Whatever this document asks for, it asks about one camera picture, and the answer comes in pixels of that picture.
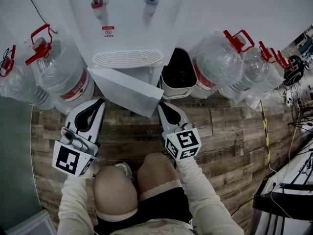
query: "bottle label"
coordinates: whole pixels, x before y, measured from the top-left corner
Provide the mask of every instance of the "bottle label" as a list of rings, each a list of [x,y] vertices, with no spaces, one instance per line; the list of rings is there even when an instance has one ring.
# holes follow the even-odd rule
[[[77,83],[77,85],[74,87],[74,89],[71,90],[69,93],[66,93],[65,95],[61,96],[61,98],[63,98],[66,102],[70,102],[70,101],[77,99],[86,90],[88,82],[89,82],[89,74],[84,69],[82,77]]]
[[[200,73],[198,65],[195,60],[193,61],[193,64],[198,78],[197,84],[206,91],[212,89],[215,86],[215,84],[211,83]]]

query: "plastic water bottle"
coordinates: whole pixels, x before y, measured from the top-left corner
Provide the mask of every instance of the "plastic water bottle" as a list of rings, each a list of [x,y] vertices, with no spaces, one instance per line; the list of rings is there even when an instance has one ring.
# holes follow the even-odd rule
[[[269,61],[268,76],[246,97],[246,103],[252,109],[256,109],[260,100],[266,97],[273,89],[277,88],[285,80],[285,69],[279,56],[273,48],[268,48],[268,51],[272,56]]]
[[[246,39],[251,46],[245,47]],[[245,69],[240,53],[253,46],[254,42],[244,30],[234,36],[231,36],[227,30],[223,33],[215,32],[203,39],[190,51],[198,77],[191,96],[207,98],[219,88],[239,81]]]
[[[5,57],[0,69],[0,95],[33,105],[42,110],[54,108],[52,97],[36,85],[33,70],[25,65],[25,57],[15,56],[15,46],[11,58]]]
[[[33,42],[33,37],[48,28],[50,43],[43,37]],[[94,91],[94,81],[87,72],[87,65],[78,50],[65,41],[53,41],[50,25],[37,29],[31,35],[36,54],[26,61],[33,65],[38,84],[51,95],[57,97],[58,105],[67,114],[75,106],[90,100]]]
[[[242,53],[243,62],[246,64],[242,79],[228,87],[219,89],[219,92],[238,103],[245,99],[248,94],[268,76],[269,58],[271,55],[259,42],[260,49],[250,48],[246,53]]]

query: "person's left arm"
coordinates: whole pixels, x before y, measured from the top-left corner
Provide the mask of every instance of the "person's left arm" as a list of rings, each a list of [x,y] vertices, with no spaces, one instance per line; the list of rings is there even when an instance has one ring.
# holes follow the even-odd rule
[[[59,210],[58,235],[93,235],[93,226],[87,213],[86,178],[92,176],[91,168],[84,178],[68,176],[62,188]]]

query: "green panel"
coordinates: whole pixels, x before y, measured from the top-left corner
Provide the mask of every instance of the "green panel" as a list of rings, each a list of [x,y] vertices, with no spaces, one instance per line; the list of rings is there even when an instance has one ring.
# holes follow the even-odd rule
[[[0,97],[0,226],[7,230],[42,210],[30,151],[32,107]]]

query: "person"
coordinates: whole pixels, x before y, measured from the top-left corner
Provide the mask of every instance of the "person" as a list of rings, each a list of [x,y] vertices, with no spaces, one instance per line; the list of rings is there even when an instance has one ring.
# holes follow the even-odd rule
[[[85,175],[92,177],[92,171],[88,169]],[[244,234],[194,158],[177,161],[175,170],[165,155],[151,153],[138,170],[138,192],[131,179],[126,163],[99,170],[93,182],[98,225],[93,227],[87,213],[86,179],[68,176],[62,189],[58,234]]]

